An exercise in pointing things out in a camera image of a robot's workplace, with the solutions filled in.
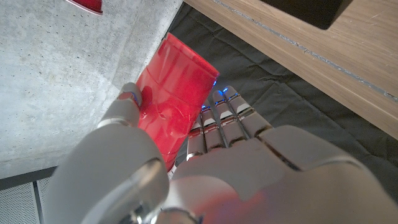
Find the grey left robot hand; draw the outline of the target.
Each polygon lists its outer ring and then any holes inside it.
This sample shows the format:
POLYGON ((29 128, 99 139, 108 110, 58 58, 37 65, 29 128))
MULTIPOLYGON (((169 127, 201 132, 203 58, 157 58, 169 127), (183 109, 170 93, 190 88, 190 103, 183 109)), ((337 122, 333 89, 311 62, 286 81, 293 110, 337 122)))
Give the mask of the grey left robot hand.
POLYGON ((231 86, 203 105, 188 158, 168 175, 125 84, 52 175, 46 223, 396 223, 397 203, 340 148, 273 128, 231 86))

